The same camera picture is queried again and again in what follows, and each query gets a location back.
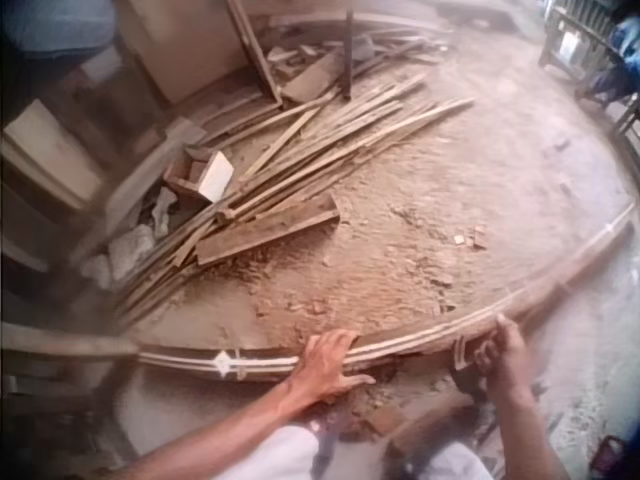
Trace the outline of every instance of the dirt floor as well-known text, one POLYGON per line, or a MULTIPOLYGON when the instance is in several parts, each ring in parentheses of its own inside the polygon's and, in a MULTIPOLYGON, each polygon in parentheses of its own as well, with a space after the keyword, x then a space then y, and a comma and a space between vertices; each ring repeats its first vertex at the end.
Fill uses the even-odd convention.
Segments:
MULTIPOLYGON (((539 46, 474 29, 448 42, 442 64, 396 62, 358 82, 354 97, 426 72, 428 88, 408 103, 472 97, 471 109, 334 186, 339 225, 210 270, 132 335, 171 346, 251 348, 298 345, 334 327, 428 327, 441 309, 496 299, 615 217, 628 195, 614 153, 538 68, 539 46), (454 236, 470 239, 476 226, 486 229, 486 250, 455 244, 454 236)), ((238 170, 279 133, 228 152, 238 170)))

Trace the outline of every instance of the pile of lumber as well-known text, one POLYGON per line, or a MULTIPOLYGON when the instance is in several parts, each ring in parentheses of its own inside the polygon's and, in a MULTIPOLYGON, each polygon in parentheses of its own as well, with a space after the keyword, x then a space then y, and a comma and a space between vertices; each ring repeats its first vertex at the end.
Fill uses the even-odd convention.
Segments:
MULTIPOLYGON (((419 45, 412 40, 356 66, 360 75, 389 57, 419 45)), ((290 125, 232 184, 224 198, 175 230, 123 282, 120 325, 143 318, 190 278, 225 259, 291 233, 339 217, 325 192, 382 151, 425 126, 459 112, 472 100, 407 100, 425 85, 425 75, 381 85, 344 103, 331 115, 316 117, 339 93, 329 86, 319 98, 276 114, 222 141, 248 138, 273 125, 290 125)), ((207 158, 222 148, 191 148, 207 158)))

